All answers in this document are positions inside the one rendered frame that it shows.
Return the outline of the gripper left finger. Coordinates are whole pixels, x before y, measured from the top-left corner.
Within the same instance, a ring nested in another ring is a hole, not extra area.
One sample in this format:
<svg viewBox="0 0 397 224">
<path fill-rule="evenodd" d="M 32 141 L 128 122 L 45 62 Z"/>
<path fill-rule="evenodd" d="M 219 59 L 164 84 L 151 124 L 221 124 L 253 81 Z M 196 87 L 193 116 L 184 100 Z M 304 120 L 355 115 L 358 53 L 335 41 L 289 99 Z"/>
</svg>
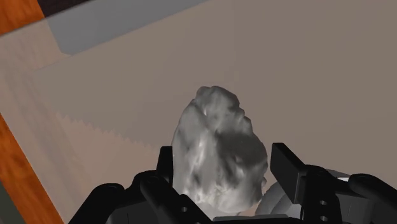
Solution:
<svg viewBox="0 0 397 224">
<path fill-rule="evenodd" d="M 117 183 L 95 187 L 68 224 L 213 224 L 186 195 L 172 187 L 173 153 L 163 146 L 157 168 L 136 174 L 124 188 Z"/>
</svg>

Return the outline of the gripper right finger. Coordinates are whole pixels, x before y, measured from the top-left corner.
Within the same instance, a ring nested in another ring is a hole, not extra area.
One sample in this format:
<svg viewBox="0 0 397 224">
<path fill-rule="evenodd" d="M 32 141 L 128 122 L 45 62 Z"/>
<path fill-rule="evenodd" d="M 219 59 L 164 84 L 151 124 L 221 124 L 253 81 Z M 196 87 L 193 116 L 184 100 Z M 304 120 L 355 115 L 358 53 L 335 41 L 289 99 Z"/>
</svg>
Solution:
<svg viewBox="0 0 397 224">
<path fill-rule="evenodd" d="M 397 189 L 370 174 L 347 181 L 303 163 L 284 143 L 272 145 L 270 170 L 293 204 L 301 224 L 397 224 Z"/>
</svg>

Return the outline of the grey lumpy rock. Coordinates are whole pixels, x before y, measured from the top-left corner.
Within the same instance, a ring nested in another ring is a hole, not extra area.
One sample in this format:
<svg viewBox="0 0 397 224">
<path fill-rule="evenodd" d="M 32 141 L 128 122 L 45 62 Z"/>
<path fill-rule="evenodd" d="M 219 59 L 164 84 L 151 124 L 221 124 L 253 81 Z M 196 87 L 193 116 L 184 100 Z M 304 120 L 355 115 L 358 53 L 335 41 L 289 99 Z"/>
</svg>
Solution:
<svg viewBox="0 0 397 224">
<path fill-rule="evenodd" d="M 248 210 L 262 197 L 268 156 L 237 96 L 200 87 L 172 138 L 173 187 L 210 218 Z"/>
</svg>

